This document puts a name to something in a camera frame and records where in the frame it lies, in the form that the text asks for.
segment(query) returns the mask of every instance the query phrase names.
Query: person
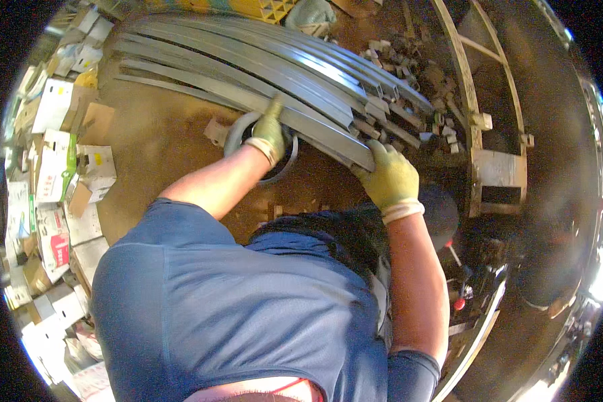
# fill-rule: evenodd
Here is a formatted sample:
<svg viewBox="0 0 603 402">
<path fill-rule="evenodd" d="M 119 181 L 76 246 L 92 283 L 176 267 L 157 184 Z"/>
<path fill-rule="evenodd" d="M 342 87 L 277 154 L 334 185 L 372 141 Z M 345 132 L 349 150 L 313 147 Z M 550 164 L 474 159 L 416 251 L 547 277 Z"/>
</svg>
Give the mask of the person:
<svg viewBox="0 0 603 402">
<path fill-rule="evenodd" d="M 354 170 L 377 222 L 368 207 L 282 217 L 247 246 L 219 223 L 283 155 L 282 108 L 275 96 L 238 151 L 170 185 L 101 259 L 90 309 L 117 400 L 431 399 L 450 304 L 418 173 L 394 148 L 369 142 L 375 171 Z M 376 224 L 388 232 L 388 350 L 367 261 L 379 242 L 347 239 Z"/>
</svg>

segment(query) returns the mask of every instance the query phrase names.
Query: work glove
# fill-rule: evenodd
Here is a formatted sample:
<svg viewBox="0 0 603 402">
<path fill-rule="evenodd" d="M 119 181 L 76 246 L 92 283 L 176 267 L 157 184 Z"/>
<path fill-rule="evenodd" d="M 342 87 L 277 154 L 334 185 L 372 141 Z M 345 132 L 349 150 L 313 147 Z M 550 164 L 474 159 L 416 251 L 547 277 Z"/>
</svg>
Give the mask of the work glove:
<svg viewBox="0 0 603 402">
<path fill-rule="evenodd" d="M 384 224 L 424 213 L 424 206 L 418 201 L 420 177 L 415 167 L 391 145 L 371 140 L 366 146 L 373 153 L 375 171 L 371 173 L 355 165 L 352 171 L 382 212 Z"/>
<path fill-rule="evenodd" d="M 257 124 L 253 128 L 253 135 L 244 141 L 245 144 L 252 145 L 264 153 L 270 161 L 271 169 L 281 160 L 285 152 L 285 143 L 279 124 L 281 110 L 283 110 L 283 99 L 278 93 L 271 99 L 264 114 L 257 120 Z"/>
</svg>

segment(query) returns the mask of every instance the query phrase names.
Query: bundle of metal tubes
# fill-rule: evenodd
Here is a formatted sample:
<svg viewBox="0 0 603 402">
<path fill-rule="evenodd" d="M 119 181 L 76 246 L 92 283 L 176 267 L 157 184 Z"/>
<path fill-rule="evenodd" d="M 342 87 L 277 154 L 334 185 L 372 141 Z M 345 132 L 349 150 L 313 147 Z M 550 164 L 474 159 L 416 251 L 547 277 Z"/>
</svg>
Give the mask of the bundle of metal tubes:
<svg viewBox="0 0 603 402">
<path fill-rule="evenodd" d="M 370 61 L 255 20 L 153 15 L 131 24 L 114 49 L 124 55 L 117 79 L 229 108 L 263 113 L 269 99 L 282 92 L 283 124 L 346 166 L 370 171 L 372 155 L 362 141 L 380 135 L 374 122 L 389 136 L 419 147 L 416 134 L 433 112 L 422 95 Z M 413 130 L 393 123 L 392 115 Z"/>
</svg>

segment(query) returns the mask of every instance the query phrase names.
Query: sleeve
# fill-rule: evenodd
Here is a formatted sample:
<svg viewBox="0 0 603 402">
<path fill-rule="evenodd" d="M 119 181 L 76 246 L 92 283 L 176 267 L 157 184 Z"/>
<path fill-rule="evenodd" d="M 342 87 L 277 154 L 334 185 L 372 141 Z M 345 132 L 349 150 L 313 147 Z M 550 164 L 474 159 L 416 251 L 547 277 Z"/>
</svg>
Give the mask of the sleeve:
<svg viewBox="0 0 603 402">
<path fill-rule="evenodd" d="M 428 402 L 440 379 L 434 358 L 417 350 L 402 350 L 388 358 L 388 402 Z"/>
<path fill-rule="evenodd" d="M 228 229 L 198 205 L 157 198 L 141 221 L 116 244 L 184 248 L 236 245 Z"/>
</svg>

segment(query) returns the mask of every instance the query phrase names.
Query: hand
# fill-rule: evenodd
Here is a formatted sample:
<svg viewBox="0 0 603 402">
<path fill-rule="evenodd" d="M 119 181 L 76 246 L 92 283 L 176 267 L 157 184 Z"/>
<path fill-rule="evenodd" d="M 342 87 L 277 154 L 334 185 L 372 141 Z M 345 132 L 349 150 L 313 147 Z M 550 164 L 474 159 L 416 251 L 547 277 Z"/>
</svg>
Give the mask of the hand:
<svg viewBox="0 0 603 402">
<path fill-rule="evenodd" d="M 391 145 L 371 140 L 366 146 L 373 152 L 376 169 L 370 173 L 354 166 L 353 173 L 382 214 L 389 207 L 407 200 L 417 203 L 420 177 L 415 167 Z"/>
<path fill-rule="evenodd" d="M 281 94 L 276 94 L 270 101 L 264 114 L 259 117 L 253 135 L 244 143 L 261 150 L 268 158 L 271 168 L 277 164 L 285 152 L 285 143 L 281 134 L 279 115 L 283 110 Z"/>
</svg>

